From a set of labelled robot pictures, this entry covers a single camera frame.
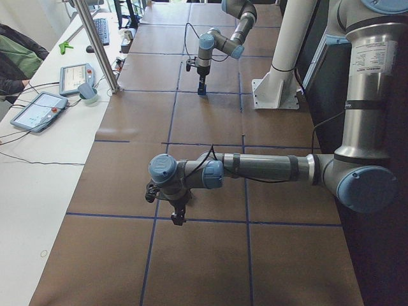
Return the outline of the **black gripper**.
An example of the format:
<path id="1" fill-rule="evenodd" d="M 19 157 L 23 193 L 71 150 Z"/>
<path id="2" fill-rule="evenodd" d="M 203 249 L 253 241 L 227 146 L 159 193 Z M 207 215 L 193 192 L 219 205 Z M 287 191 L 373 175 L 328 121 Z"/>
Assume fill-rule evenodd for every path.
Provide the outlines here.
<path id="1" fill-rule="evenodd" d="M 175 208 L 175 211 L 171 214 L 171 220 L 174 225 L 184 224 L 186 222 L 185 213 L 186 205 L 191 199 L 190 190 L 182 190 L 177 193 L 166 193 L 166 197 L 170 204 Z"/>
<path id="2" fill-rule="evenodd" d="M 210 73 L 210 66 L 198 66 L 198 74 L 200 75 L 198 91 L 206 92 L 207 85 L 205 82 L 206 80 L 205 76 L 209 75 L 209 73 Z"/>

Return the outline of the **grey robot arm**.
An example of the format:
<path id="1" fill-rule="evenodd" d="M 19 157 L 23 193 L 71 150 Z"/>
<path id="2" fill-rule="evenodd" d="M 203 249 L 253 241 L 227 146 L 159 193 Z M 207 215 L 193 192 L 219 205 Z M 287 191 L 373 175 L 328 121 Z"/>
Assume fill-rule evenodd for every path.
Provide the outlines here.
<path id="1" fill-rule="evenodd" d="M 252 81 L 258 109 L 289 108 L 282 97 L 285 83 L 296 69 L 307 26 L 317 1 L 288 1 L 270 71 Z M 222 10 L 239 19 L 230 39 L 216 28 L 199 38 L 198 55 L 186 62 L 197 68 L 198 95 L 206 94 L 213 49 L 238 59 L 244 41 L 257 21 L 250 1 L 222 1 Z M 347 99 L 344 111 L 314 126 L 311 153 L 305 157 L 216 153 L 213 145 L 197 160 L 176 161 L 159 154 L 149 163 L 150 182 L 145 199 L 168 201 L 175 209 L 174 225 L 185 222 L 191 189 L 222 187 L 224 177 L 245 178 L 270 184 L 307 180 L 325 186 L 344 206 L 359 213 L 373 213 L 393 202 L 398 193 L 396 176 L 384 166 L 387 100 L 398 52 L 407 32 L 407 1 L 330 1 L 326 43 L 351 44 Z M 315 154 L 317 127 L 344 113 L 342 145 L 334 154 Z"/>
<path id="2" fill-rule="evenodd" d="M 213 49 L 239 59 L 244 51 L 244 42 L 257 21 L 257 11 L 250 1 L 221 1 L 222 11 L 238 20 L 238 25 L 230 38 L 221 34 L 216 28 L 209 29 L 199 38 L 198 55 L 194 65 L 200 76 L 198 95 L 206 95 L 206 76 L 210 73 Z"/>

